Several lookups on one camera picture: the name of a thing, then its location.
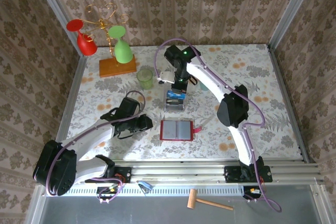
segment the gray floor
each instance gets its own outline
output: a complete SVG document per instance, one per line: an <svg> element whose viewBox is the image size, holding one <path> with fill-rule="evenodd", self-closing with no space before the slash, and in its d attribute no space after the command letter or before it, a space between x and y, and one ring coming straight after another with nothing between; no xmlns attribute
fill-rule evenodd
<svg viewBox="0 0 336 224"><path fill-rule="evenodd" d="M281 214L265 202L228 202L224 197L203 198L233 206L234 211L201 203L187 209L187 197L117 197L109 204L95 197L54 197L47 198L40 224L321 223L309 187L269 186L267 195L282 206Z"/></svg>

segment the hammer head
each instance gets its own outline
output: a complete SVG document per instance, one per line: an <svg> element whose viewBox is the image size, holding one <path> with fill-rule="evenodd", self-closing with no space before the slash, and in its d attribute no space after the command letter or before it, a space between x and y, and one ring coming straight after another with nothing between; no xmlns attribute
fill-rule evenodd
<svg viewBox="0 0 336 224"><path fill-rule="evenodd" d="M189 194L187 208L191 208L191 209L195 208L195 205L196 205L196 196L197 196L197 190L196 189L191 189L190 190L190 194Z"/></svg>

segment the wall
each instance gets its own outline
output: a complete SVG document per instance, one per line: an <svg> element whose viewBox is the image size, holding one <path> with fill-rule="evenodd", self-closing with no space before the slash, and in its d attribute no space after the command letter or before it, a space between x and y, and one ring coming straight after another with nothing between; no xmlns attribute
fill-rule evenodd
<svg viewBox="0 0 336 224"><path fill-rule="evenodd" d="M0 223L22 223L78 55L46 0L0 0Z"/></svg>
<svg viewBox="0 0 336 224"><path fill-rule="evenodd" d="M124 37L132 45L158 45L173 37L194 44L268 43L289 0L59 0L68 19L97 20L85 6L99 11L109 2L117 4L118 15L128 14ZM98 31L97 45L107 45Z"/></svg>
<svg viewBox="0 0 336 224"><path fill-rule="evenodd" d="M336 0L304 0L276 50L303 140L336 210Z"/></svg>

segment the wooden hammer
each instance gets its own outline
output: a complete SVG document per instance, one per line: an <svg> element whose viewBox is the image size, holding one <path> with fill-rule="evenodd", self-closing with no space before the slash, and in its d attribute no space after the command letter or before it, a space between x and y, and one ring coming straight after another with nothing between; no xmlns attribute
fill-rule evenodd
<svg viewBox="0 0 336 224"><path fill-rule="evenodd" d="M197 202L208 204L208 205L211 205L211 206L221 207L221 208L225 208L225 209L231 210L231 211L233 210L233 207L225 206L225 205L218 204L218 203L215 203L215 202L211 202L211 201L208 201L208 200L197 199L196 195L197 195L197 190L196 189L191 189L190 194L189 194L187 208L194 209L195 205L196 205L196 201L197 201Z"/></svg>

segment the floral tablecloth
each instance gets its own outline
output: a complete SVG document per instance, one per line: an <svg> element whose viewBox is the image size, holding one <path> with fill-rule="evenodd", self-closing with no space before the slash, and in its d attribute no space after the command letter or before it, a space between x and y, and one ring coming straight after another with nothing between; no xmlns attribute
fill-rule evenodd
<svg viewBox="0 0 336 224"><path fill-rule="evenodd" d="M290 124L279 85L273 70L266 45L221 45L196 47L225 80L233 86L243 84L249 97L264 112L267 124L263 129L250 128L249 134L255 148L264 158L301 159L300 151ZM156 47L132 47L138 71L147 68L153 71ZM157 66L162 71L174 71L160 51ZM71 119L68 137L91 126L104 113L118 107L130 90L141 90L136 73L115 77L99 77L99 60L109 58L108 48L99 48L88 58ZM131 138L113 138L90 151L84 159L103 154L113 160L144 159L237 159L238 152L230 131L216 116L219 103L210 91L202 91L200 85L188 85L184 112L163 112L163 87L154 80L151 90L143 90L146 97L144 112L153 120L153 128ZM131 96L142 101L141 96ZM160 141L162 119L193 120L201 125L192 142ZM251 108L249 121L259 122L260 116Z"/></svg>

